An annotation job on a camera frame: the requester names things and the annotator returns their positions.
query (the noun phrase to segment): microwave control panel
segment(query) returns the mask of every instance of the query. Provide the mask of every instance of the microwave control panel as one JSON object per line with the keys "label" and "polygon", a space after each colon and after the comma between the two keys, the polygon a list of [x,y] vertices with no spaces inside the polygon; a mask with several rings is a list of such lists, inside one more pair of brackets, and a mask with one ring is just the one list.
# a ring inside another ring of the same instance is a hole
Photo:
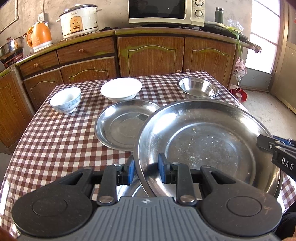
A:
{"label": "microwave control panel", "polygon": [[192,25],[204,26],[205,0],[192,0]]}

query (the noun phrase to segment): microwave knob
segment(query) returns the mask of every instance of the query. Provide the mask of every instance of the microwave knob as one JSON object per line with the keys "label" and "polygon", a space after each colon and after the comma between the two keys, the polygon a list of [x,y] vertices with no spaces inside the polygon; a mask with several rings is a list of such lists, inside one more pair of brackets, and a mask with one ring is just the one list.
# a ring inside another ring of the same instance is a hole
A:
{"label": "microwave knob", "polygon": [[201,0],[195,0],[195,4],[201,7],[203,5],[203,2]]}
{"label": "microwave knob", "polygon": [[197,16],[197,17],[201,17],[201,16],[202,16],[202,11],[200,11],[200,10],[196,10],[196,11],[194,12],[194,14],[195,14],[195,16]]}

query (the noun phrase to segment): kettle handle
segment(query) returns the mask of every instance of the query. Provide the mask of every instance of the kettle handle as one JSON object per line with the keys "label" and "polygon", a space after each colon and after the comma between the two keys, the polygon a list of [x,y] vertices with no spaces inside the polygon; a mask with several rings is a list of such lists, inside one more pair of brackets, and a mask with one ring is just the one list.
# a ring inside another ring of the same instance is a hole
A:
{"label": "kettle handle", "polygon": [[30,27],[29,30],[28,30],[28,34],[27,34],[27,44],[31,48],[33,48],[33,45],[32,45],[32,33],[31,33],[32,30],[33,30],[33,27]]}

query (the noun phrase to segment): brown and white tablecloth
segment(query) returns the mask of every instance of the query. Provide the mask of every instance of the brown and white tablecloth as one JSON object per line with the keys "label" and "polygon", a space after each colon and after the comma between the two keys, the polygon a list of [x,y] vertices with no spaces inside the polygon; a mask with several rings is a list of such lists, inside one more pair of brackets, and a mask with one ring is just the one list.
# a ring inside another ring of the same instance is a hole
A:
{"label": "brown and white tablecloth", "polygon": [[[218,86],[216,100],[241,106],[225,87],[204,71],[137,77],[143,88],[136,98],[146,99],[160,106],[182,100],[185,97],[176,85],[182,77],[204,78]],[[58,85],[31,120],[15,149],[0,191],[1,226],[13,236],[17,236],[17,231],[11,219],[11,209],[14,202],[25,193],[80,167],[92,166],[95,170],[102,170],[106,165],[125,163],[130,156],[130,152],[103,146],[94,134],[98,115],[112,105],[110,100],[100,94],[100,89],[106,82],[107,80],[98,80]],[[75,112],[60,114],[50,106],[49,100],[58,91],[71,86],[81,89],[81,102]],[[295,183],[291,184],[286,176],[279,196],[283,208],[293,203],[294,187]]]}

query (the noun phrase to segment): blue patterned bowl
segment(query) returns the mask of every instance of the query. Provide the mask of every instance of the blue patterned bowl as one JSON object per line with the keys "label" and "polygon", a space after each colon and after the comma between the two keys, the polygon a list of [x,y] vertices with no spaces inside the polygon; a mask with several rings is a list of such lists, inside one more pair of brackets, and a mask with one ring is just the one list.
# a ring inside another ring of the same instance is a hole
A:
{"label": "blue patterned bowl", "polygon": [[56,93],[49,104],[60,113],[70,114],[76,110],[81,100],[81,90],[78,87],[70,87]]}

